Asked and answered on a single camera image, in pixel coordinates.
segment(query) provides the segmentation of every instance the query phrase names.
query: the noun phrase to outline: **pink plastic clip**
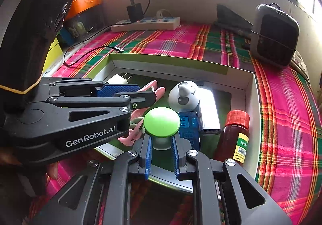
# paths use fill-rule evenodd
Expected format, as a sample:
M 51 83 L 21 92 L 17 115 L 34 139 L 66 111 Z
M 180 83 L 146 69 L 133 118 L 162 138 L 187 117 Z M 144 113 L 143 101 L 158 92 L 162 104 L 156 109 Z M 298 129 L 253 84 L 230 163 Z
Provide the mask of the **pink plastic clip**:
M 154 93 L 156 94 L 157 98 L 156 98 L 156 102 L 163 97 L 164 93 L 165 93 L 165 87 L 160 87 L 157 90 L 155 90 L 157 88 L 157 81 L 151 81 L 149 84 L 145 85 L 141 90 L 138 91 L 146 91 L 149 88 L 152 88 L 152 90 L 154 91 Z M 144 112 L 147 110 L 148 108 L 142 108 L 142 109 L 138 109 L 132 112 L 131 114 L 131 120 L 138 118 L 138 117 L 142 117 L 142 115 L 144 114 Z M 142 135 L 142 131 L 140 130 L 141 125 L 143 124 L 143 120 L 141 120 L 136 127 L 134 128 L 134 130 L 129 130 L 129 134 L 127 137 L 121 137 L 118 138 L 118 140 L 120 142 L 122 142 L 122 144 L 124 144 L 125 146 L 132 146 L 134 141 L 138 140 L 141 135 Z

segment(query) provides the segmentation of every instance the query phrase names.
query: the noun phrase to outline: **bed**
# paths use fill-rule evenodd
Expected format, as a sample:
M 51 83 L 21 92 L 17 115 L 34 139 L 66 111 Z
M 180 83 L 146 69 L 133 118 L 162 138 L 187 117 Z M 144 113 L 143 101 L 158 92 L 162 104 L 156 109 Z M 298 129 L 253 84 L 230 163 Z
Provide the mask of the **bed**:
M 95 47 L 112 45 L 123 48 L 125 53 L 205 60 L 254 72 L 260 95 L 262 133 L 256 181 L 291 217 L 293 224 L 298 224 L 321 188 L 322 135 L 318 108 L 304 77 L 290 67 L 280 72 L 258 62 L 242 48 L 244 43 L 241 36 L 204 24 L 183 24 L 175 31 L 105 32 L 72 55 L 68 62 L 76 61 Z M 109 53 L 112 51 L 108 48 L 98 49 L 70 68 L 62 65 L 53 76 L 86 77 Z M 69 165 L 70 162 L 62 161 L 59 179 L 48 180 L 49 196 L 73 175 Z M 149 193 L 154 193 L 151 184 L 137 185 L 132 218 L 142 206 L 142 198 Z M 180 197 L 169 219 L 177 221 L 173 224 L 187 224 L 191 220 L 192 200 L 190 196 Z M 35 200 L 30 216 L 44 201 Z

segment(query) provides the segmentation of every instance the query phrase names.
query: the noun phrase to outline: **orange box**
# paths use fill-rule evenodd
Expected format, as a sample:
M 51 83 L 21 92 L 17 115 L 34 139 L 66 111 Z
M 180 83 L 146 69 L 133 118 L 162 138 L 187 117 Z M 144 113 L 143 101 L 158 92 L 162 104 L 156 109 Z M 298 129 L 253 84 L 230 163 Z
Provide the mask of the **orange box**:
M 77 14 L 101 3 L 102 0 L 73 0 L 65 20 L 69 20 L 75 17 Z

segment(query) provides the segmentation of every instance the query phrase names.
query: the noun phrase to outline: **human hand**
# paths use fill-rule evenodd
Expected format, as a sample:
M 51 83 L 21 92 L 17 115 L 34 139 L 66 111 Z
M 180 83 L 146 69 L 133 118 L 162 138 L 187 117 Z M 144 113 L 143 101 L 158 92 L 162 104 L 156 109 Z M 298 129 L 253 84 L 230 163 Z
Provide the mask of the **human hand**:
M 21 165 L 13 155 L 11 148 L 0 148 L 0 165 Z M 47 175 L 52 179 L 58 178 L 58 162 L 47 165 Z

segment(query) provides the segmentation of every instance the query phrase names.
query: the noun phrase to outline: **green ball lid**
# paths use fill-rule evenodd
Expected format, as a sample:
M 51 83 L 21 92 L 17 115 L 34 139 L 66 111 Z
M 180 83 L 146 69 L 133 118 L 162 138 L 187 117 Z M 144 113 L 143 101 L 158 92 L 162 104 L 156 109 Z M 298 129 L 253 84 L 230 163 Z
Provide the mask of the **green ball lid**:
M 172 109 L 159 107 L 150 110 L 145 115 L 143 126 L 150 135 L 158 138 L 167 138 L 179 130 L 180 117 Z

